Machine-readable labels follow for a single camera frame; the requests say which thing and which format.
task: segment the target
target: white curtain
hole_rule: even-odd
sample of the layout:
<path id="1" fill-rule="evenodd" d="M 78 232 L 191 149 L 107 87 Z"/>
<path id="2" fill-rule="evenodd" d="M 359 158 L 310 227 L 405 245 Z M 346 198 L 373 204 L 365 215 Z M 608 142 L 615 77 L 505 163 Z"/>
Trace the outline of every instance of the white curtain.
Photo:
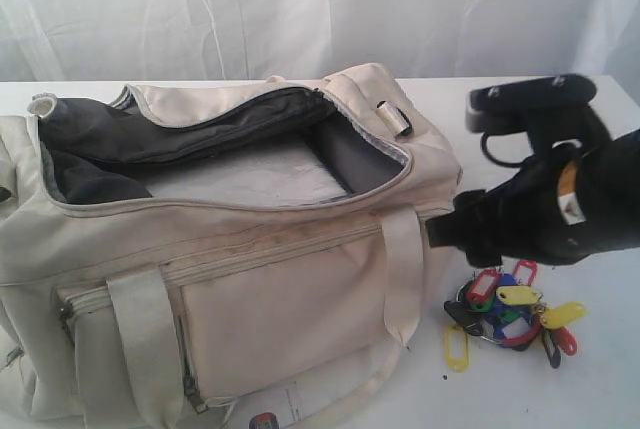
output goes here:
<path id="1" fill-rule="evenodd" d="M 639 0 L 0 0 L 0 80 L 612 74 L 640 101 Z"/>

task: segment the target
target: bag strap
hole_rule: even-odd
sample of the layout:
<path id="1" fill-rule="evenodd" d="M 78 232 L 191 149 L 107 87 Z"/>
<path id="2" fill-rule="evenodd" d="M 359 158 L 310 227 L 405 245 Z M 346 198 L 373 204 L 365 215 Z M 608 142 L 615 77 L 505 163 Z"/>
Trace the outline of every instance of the bag strap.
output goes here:
<path id="1" fill-rule="evenodd" d="M 141 417 L 173 428 L 182 412 L 182 362 L 162 274 L 157 267 L 107 279 L 131 390 Z"/>
<path id="2" fill-rule="evenodd" d="M 380 215 L 387 253 L 387 287 L 384 323 L 394 340 L 384 363 L 373 376 L 349 394 L 324 409 L 289 426 L 291 429 L 325 429 L 375 395 L 396 368 L 404 347 L 413 336 L 422 311 L 424 250 L 420 220 L 411 206 L 401 206 Z"/>

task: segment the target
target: beige duffel bag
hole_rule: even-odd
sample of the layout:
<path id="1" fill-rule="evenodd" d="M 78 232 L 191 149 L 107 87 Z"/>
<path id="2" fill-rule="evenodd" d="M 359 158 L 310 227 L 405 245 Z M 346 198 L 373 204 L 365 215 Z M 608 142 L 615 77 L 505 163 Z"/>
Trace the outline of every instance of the beige duffel bag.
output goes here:
<path id="1" fill-rule="evenodd" d="M 0 118 L 4 408 L 228 419 L 383 341 L 371 373 L 279 423 L 329 427 L 391 374 L 445 268 L 424 221 L 460 167 L 383 66 L 28 109 Z"/>

